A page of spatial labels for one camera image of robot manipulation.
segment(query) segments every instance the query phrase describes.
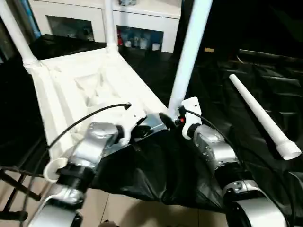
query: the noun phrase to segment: black wire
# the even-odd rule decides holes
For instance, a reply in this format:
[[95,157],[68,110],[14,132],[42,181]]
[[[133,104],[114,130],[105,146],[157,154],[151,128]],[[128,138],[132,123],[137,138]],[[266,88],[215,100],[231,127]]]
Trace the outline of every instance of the black wire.
[[[218,129],[213,123],[211,123],[208,119],[202,117],[201,115],[192,112],[190,110],[185,110],[186,112],[193,114],[199,118],[201,118],[204,122],[206,122],[210,127],[213,127],[215,130],[217,130],[226,140],[227,143],[229,143],[229,145],[236,151],[235,146],[233,146],[232,142],[221,132],[220,129]],[[294,201],[293,198],[291,196],[291,193],[289,192],[287,186],[284,184],[283,180],[281,179],[281,177],[278,175],[278,173],[273,169],[273,167],[270,166],[270,164],[268,164],[267,161],[265,161],[265,159],[263,159],[260,155],[258,155],[256,152],[249,150],[249,149],[245,149],[246,151],[248,151],[249,153],[253,154],[258,160],[260,160],[275,176],[275,178],[279,181],[279,183],[281,184],[281,186],[283,187],[285,193],[287,194],[289,203],[290,203],[290,207],[291,207],[291,217],[290,217],[290,221],[289,223],[287,223],[287,225],[289,227],[294,227],[294,222],[295,222],[295,209],[294,209]]]
[[[40,165],[41,165],[42,160],[45,158],[46,155],[48,155],[49,149],[52,148],[53,145],[54,145],[56,142],[58,142],[58,140],[59,140],[62,136],[64,136],[70,129],[72,129],[73,127],[75,127],[77,124],[81,123],[82,121],[88,119],[89,117],[91,117],[91,116],[93,116],[93,115],[95,115],[95,114],[97,114],[97,113],[100,113],[100,112],[102,112],[102,111],[104,111],[104,110],[107,110],[107,109],[110,109],[110,108],[119,107],[119,106],[124,106],[124,107],[127,109],[128,107],[131,106],[131,104],[116,104],[116,105],[110,105],[110,106],[107,106],[107,107],[98,109],[98,110],[96,110],[96,111],[94,111],[94,112],[92,112],[92,113],[86,115],[85,117],[82,117],[80,120],[76,121],[76,122],[73,123],[71,126],[67,127],[59,136],[57,136],[57,137],[52,141],[52,143],[51,143],[49,146],[46,147],[46,150],[44,151],[42,157],[41,157],[41,158],[39,159],[39,161],[37,162],[37,165],[36,165],[36,167],[35,167],[35,169],[34,169],[34,171],[33,171],[33,174],[32,174],[32,176],[31,176],[31,179],[30,179],[30,181],[29,181],[28,191],[27,191],[27,193],[26,193],[26,195],[25,195],[24,202],[23,202],[23,207],[22,207],[23,213],[25,213],[25,211],[26,211],[26,209],[27,209],[27,202],[28,202],[28,198],[29,198],[29,192],[31,191],[31,188],[33,187],[34,179],[35,179],[35,177],[36,177],[37,171],[38,171],[38,169],[39,169],[39,167],[40,167]],[[19,220],[19,221],[20,221],[20,224],[19,224],[19,227],[23,227],[23,216],[24,216],[24,215],[21,215],[21,216],[20,216],[20,220]]]

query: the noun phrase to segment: white cabinet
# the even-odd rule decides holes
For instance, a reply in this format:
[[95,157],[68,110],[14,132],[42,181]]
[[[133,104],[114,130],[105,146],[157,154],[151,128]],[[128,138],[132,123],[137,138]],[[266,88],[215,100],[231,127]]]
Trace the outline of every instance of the white cabinet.
[[[63,35],[105,42],[103,0],[29,2],[43,35]],[[113,0],[113,10],[117,26],[162,32],[161,50],[173,52],[181,14],[181,0],[138,0],[137,5],[127,7],[120,6],[118,0]]]

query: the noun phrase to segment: tile floor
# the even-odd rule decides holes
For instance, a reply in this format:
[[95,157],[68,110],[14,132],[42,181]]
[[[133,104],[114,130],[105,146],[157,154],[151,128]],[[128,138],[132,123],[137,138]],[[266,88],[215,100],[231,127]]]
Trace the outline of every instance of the tile floor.
[[[19,174],[7,172],[18,179]],[[24,181],[28,185],[29,177]],[[46,181],[37,178],[33,191],[40,193]],[[0,181],[0,210],[6,204],[13,188]],[[11,211],[21,210],[24,195],[19,192]],[[33,215],[39,202],[30,199],[27,211]],[[104,220],[114,221],[120,227],[227,227],[225,215],[185,208],[178,205],[166,206],[158,202],[146,202],[123,195],[112,195],[101,190],[88,190],[87,199],[80,211],[85,217],[83,227],[97,227]],[[16,221],[0,220],[0,227],[18,227]]]

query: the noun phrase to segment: black cloth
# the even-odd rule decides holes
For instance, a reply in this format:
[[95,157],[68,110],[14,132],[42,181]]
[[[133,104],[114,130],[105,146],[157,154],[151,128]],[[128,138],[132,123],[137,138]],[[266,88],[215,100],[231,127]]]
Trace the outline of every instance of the black cloth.
[[[104,44],[44,35],[31,48],[47,59],[104,47]],[[121,48],[120,53],[164,104],[168,104],[178,66],[178,55]],[[268,111],[286,135],[303,149],[302,76],[284,68],[196,62],[187,97],[197,96],[202,115],[213,122],[237,147],[237,153],[260,187],[286,215],[286,193],[268,168],[251,155],[263,157],[283,178],[303,218],[302,157],[282,160],[271,139],[234,89],[228,76],[235,73]],[[43,122],[30,75],[20,57],[0,65],[1,159],[3,169],[31,173],[46,145]],[[28,149],[41,139],[30,162],[20,168]],[[199,153],[178,131],[162,131],[101,160],[93,188],[148,201],[222,211],[219,188]]]

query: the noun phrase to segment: white pole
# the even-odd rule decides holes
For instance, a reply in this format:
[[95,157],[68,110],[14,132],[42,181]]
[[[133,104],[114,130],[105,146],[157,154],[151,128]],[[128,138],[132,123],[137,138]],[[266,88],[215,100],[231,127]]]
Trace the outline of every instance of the white pole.
[[212,2],[213,0],[195,0],[194,2],[169,101],[169,114],[173,118],[176,117],[176,109],[185,97]]
[[38,60],[30,50],[16,20],[9,9],[9,6],[7,5],[6,0],[0,0],[0,16],[22,56],[24,66],[38,64]]
[[293,159],[301,154],[301,150],[297,145],[290,141],[282,130],[276,125],[271,117],[266,113],[262,106],[256,101],[252,94],[246,89],[236,75],[229,76],[234,86],[237,88],[247,105],[255,114],[264,129],[270,135],[271,139],[276,144],[276,149],[285,160]]
[[107,48],[117,50],[117,31],[114,23],[113,1],[105,0],[105,34]]

